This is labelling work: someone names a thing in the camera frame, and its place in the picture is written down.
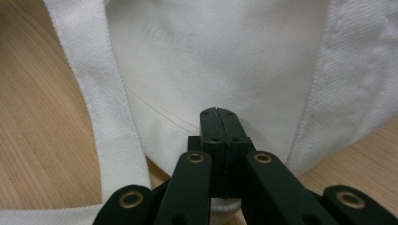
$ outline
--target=white cloth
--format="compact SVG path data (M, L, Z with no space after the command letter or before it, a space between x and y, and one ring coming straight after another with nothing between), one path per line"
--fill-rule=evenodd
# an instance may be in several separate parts
M171 173L205 108L237 113L295 174L398 112L394 0L45 2L90 113L103 202L149 185L143 151ZM223 205L214 224L238 207ZM87 224L99 209L1 211L0 224Z

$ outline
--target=tabletop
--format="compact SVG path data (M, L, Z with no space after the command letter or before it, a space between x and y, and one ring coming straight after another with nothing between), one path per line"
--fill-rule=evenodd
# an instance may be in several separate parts
M0 1L0 209L100 203L100 171L79 87L41 0ZM168 175L149 159L152 186ZM343 184L398 216L398 118L298 179ZM227 224L245 224L237 213Z

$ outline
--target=light wood surface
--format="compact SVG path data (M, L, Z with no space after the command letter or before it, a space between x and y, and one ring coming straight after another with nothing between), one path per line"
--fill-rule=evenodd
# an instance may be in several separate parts
M153 186L167 179L148 164ZM397 216L397 165L398 118L299 179L317 193L358 188ZM85 104L43 3L0 1L0 209L100 203L99 175Z

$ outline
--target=canvas bag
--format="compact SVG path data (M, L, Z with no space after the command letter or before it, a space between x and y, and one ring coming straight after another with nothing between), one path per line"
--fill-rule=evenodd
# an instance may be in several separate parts
M104 203L149 186L143 152L171 173L208 107L237 113L295 174L397 112L395 1L45 2L90 114ZM1 211L0 224L90 224L100 207Z

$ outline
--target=wood grain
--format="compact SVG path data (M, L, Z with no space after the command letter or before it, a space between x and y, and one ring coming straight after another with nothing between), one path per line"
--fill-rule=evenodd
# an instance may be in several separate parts
M100 202L90 120L39 0L0 1L0 118L0 209ZM148 165L153 187L168 178ZM336 184L361 189L398 215L397 165L398 118L299 179L318 193Z

